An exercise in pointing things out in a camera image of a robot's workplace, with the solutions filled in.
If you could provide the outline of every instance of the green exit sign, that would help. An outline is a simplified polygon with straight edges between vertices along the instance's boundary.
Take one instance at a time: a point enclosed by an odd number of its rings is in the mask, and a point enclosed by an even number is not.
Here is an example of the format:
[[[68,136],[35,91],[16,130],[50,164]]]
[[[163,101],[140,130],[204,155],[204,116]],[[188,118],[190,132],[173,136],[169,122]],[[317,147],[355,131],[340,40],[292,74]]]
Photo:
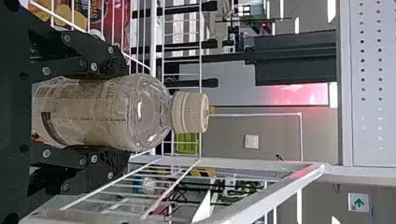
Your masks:
[[[370,212],[369,195],[362,193],[348,193],[348,210],[351,212]]]

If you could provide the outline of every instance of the bolt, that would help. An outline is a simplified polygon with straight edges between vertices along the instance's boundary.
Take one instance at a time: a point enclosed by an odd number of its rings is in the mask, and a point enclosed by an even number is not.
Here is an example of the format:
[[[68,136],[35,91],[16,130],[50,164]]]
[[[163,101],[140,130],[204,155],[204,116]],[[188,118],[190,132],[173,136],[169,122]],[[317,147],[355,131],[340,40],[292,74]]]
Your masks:
[[[81,67],[85,66],[84,60],[79,60],[79,66],[81,66]]]
[[[46,158],[46,159],[50,157],[50,150],[49,149],[46,149],[46,150],[43,151],[43,157]]]
[[[92,163],[96,163],[98,161],[98,156],[97,155],[93,155],[92,157],[91,157],[91,162]]]
[[[50,75],[50,69],[48,67],[43,67],[43,69],[41,69],[41,71],[43,72],[44,76]]]
[[[63,185],[62,185],[62,190],[63,190],[63,191],[68,191],[68,190],[70,190],[70,184],[69,184],[69,183],[63,184]]]
[[[108,175],[107,175],[107,178],[108,178],[108,179],[112,179],[113,177],[114,177],[113,172],[108,173]]]
[[[78,163],[80,166],[84,166],[87,163],[87,161],[84,158],[82,158],[81,160],[79,160]]]
[[[72,37],[70,37],[70,35],[64,35],[64,41],[69,43],[70,40],[72,40]]]
[[[94,72],[98,70],[98,65],[96,63],[91,63],[91,70]]]

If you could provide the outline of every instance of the perforated metal panel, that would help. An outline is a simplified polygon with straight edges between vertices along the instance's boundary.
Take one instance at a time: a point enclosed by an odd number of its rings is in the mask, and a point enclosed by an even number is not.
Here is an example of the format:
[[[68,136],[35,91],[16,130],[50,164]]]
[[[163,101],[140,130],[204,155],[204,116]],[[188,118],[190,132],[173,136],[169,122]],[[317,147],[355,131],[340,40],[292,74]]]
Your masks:
[[[350,73],[342,69],[342,104],[351,113],[352,127],[343,127],[343,132],[352,134],[343,134],[343,140],[352,138],[352,165],[396,167],[396,0],[348,3],[349,15],[341,14],[341,28],[346,28],[342,22],[349,16],[349,34],[340,29],[342,60],[350,54]],[[348,125],[345,114],[343,125]],[[350,149],[344,145],[343,150]]]

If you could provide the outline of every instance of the plastic bottle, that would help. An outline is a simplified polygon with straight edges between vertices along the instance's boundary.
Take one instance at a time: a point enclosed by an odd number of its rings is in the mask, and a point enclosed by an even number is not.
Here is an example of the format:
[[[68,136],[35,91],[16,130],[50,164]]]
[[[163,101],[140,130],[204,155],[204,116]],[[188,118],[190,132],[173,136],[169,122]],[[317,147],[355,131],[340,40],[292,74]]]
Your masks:
[[[110,80],[65,77],[38,84],[33,96],[33,132],[55,147],[156,147],[171,129],[203,133],[209,102],[205,94],[177,92],[148,75]]]

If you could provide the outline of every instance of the wall outlet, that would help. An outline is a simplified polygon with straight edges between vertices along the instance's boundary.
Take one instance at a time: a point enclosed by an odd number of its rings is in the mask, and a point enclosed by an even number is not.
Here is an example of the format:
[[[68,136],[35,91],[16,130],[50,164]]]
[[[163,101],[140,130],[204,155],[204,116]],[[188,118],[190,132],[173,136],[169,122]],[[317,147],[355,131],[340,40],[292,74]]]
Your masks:
[[[245,148],[259,148],[258,135],[245,135]]]

